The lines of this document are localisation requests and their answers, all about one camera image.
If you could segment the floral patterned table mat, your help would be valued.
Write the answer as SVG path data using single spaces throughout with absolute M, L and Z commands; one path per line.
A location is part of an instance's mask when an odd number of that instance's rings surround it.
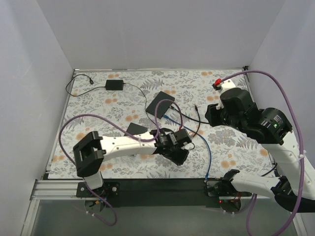
M 63 116 L 65 129 L 57 142 L 50 165 L 49 179 L 75 179 L 73 146 L 89 132 L 118 137 L 131 122 L 155 129 L 154 116 L 145 111 L 163 91 L 175 98 L 181 113 L 204 118 L 207 106 L 219 100 L 212 83 L 234 74 L 234 70 L 152 70 L 76 72 L 67 86 L 70 96 Z M 123 80 L 121 91 L 105 89 L 106 80 Z M 132 155 L 105 161 L 100 166 L 104 178 L 204 178 L 221 177 L 231 169 L 267 177 L 274 175 L 274 161 L 268 151 L 244 134 L 225 126 L 212 128 L 181 118 L 168 109 L 158 120 L 161 128 L 172 131 L 183 123 L 193 136 L 187 146 L 185 163 L 177 166 L 161 155 Z

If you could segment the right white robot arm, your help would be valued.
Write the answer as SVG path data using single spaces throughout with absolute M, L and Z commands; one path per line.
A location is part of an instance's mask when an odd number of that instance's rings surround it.
M 209 105 L 205 114 L 212 127 L 225 125 L 239 130 L 261 144 L 278 165 L 279 177 L 259 177 L 232 169 L 211 191 L 220 196 L 249 192 L 275 199 L 284 209 L 293 211 L 304 174 L 298 213 L 315 210 L 315 169 L 299 148 L 292 126 L 276 108 L 258 109 L 250 93 L 240 88 L 220 89 L 220 102 Z

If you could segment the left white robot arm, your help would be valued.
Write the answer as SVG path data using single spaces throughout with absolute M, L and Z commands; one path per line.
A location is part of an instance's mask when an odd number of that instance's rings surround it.
M 130 155 L 159 154 L 174 164 L 182 165 L 189 154 L 185 146 L 192 138 L 185 129 L 176 132 L 151 130 L 134 136 L 100 136 L 97 131 L 88 133 L 73 147 L 77 176 L 91 189 L 104 185 L 101 171 L 102 162 Z

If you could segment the black power adapter brick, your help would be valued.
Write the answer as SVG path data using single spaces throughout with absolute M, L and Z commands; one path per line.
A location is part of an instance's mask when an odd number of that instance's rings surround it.
M 121 91 L 124 88 L 123 80 L 106 80 L 105 89 L 112 91 Z

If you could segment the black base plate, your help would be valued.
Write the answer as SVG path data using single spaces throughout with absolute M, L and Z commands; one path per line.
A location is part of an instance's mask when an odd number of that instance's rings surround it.
M 113 207 L 219 207 L 220 197 L 237 197 L 219 178 L 104 179 L 95 193 Z

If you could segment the black network switch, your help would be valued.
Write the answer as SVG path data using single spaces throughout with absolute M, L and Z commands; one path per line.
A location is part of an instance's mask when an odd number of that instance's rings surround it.
M 167 112 L 172 102 L 175 101 L 175 98 L 163 91 L 160 91 L 152 100 L 152 102 L 146 108 L 146 112 L 150 115 L 155 115 L 156 106 L 159 103 L 157 109 L 157 118 L 161 119 L 162 116 Z
M 131 135 L 139 135 L 147 132 L 148 129 L 144 126 L 131 122 L 126 130 L 127 133 Z

